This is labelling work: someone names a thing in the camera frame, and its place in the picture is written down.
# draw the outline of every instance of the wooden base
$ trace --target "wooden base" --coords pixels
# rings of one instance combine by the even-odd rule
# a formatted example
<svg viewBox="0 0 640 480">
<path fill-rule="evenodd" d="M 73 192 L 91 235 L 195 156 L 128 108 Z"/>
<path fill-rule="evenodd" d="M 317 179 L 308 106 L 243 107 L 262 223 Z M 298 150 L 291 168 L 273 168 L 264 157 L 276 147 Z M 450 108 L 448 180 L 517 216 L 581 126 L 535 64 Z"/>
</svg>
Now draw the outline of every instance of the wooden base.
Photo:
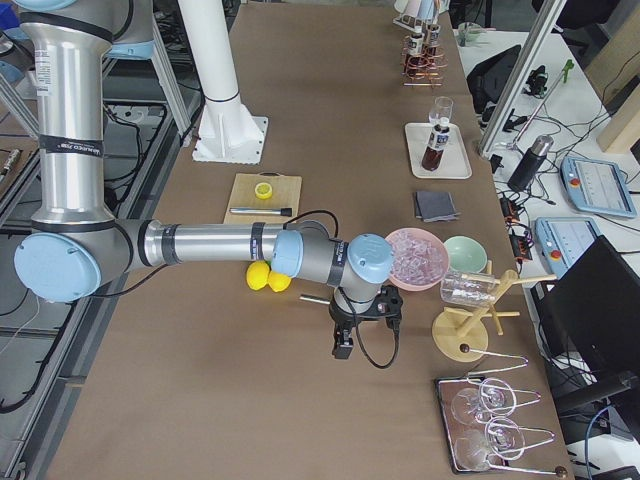
<svg viewBox="0 0 640 480">
<path fill-rule="evenodd" d="M 475 350 L 485 351 L 489 346 L 489 334 L 482 322 L 474 325 L 464 337 L 456 335 L 456 328 L 462 325 L 466 317 L 442 312 L 433 321 L 431 335 L 442 353 L 458 362 L 475 362 L 482 357 L 482 353 L 462 353 L 460 345 L 466 343 Z"/>
</svg>

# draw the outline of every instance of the green object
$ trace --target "green object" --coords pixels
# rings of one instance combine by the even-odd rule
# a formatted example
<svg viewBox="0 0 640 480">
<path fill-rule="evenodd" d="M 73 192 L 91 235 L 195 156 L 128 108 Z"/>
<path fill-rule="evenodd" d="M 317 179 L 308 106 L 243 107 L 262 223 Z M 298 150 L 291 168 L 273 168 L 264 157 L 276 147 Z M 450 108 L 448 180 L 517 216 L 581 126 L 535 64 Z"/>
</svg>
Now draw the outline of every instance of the green object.
<svg viewBox="0 0 640 480">
<path fill-rule="evenodd" d="M 564 64 L 564 68 L 562 69 L 562 76 L 564 77 L 564 83 L 567 83 L 567 78 L 569 77 L 569 70 L 574 67 L 573 61 L 571 59 L 567 60 L 567 63 Z"/>
<path fill-rule="evenodd" d="M 487 265 L 487 252 L 482 245 L 469 237 L 451 237 L 444 242 L 449 254 L 451 270 L 479 273 Z"/>
</svg>

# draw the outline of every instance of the brown table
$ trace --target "brown table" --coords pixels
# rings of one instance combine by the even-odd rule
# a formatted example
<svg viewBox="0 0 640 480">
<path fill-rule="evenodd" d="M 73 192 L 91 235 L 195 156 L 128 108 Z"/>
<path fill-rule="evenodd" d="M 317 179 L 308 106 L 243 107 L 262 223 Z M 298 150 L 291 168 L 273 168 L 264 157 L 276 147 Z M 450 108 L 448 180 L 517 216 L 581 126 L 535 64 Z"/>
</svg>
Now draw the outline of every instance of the brown table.
<svg viewBox="0 0 640 480">
<path fill-rule="evenodd" d="M 270 119 L 262 163 L 194 163 L 183 150 L 157 218 L 219 223 L 235 173 L 275 171 L 303 177 L 301 211 L 335 212 L 341 238 L 426 227 L 443 240 L 473 236 L 495 271 L 513 268 L 490 168 L 473 153 L 480 132 L 447 19 L 445 86 L 431 90 L 402 86 L 406 32 L 392 25 L 394 15 L 243 5 L 231 37 L 243 101 Z M 403 127 L 425 121 L 442 94 L 455 101 L 453 119 L 473 168 L 468 180 L 419 180 L 409 169 Z M 416 220 L 419 189 L 452 192 L 460 220 Z M 443 308 L 438 289 L 404 294 L 400 354 L 379 371 L 357 349 L 348 361 L 331 357 L 326 307 L 298 300 L 300 293 L 328 297 L 328 287 L 294 280 L 280 294 L 253 292 L 246 267 L 180 265 L 120 300 L 49 478 L 453 477 L 433 380 L 469 365 L 445 358 L 431 338 Z M 500 306 L 526 312 L 517 289 Z M 526 313 L 504 321 L 504 337 L 488 326 L 492 349 L 533 360 L 501 378 L 544 392 L 516 420 L 560 434 Z M 374 358 L 385 361 L 393 342 L 384 322 L 362 331 Z M 562 439 L 517 465 L 567 465 Z"/>
</svg>

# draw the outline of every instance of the white tray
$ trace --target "white tray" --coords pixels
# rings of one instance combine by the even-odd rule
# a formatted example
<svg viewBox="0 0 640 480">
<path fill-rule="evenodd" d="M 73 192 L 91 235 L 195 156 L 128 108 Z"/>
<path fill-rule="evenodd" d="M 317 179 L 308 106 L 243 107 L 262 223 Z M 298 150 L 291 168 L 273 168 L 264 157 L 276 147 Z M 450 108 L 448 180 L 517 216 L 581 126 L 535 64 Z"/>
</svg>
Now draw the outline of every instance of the white tray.
<svg viewBox="0 0 640 480">
<path fill-rule="evenodd" d="M 407 123 L 404 126 L 407 137 L 407 148 L 411 160 L 411 172 L 418 178 L 469 178 L 471 165 L 462 142 L 462 135 L 457 125 L 449 124 L 449 141 L 442 154 L 440 166 L 434 172 L 422 168 L 422 156 L 427 148 L 427 141 L 433 125 L 430 123 Z"/>
</svg>

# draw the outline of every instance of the green bowl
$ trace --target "green bowl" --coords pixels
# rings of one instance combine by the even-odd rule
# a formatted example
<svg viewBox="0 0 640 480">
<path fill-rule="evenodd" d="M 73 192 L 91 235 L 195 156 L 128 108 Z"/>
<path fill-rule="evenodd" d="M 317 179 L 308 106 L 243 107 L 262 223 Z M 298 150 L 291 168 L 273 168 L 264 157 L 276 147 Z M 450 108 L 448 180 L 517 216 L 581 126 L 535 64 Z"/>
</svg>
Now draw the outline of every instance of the green bowl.
<svg viewBox="0 0 640 480">
<path fill-rule="evenodd" d="M 487 266 L 487 252 L 482 245 L 469 237 L 451 237 L 444 242 L 449 254 L 451 270 L 479 273 Z"/>
</svg>

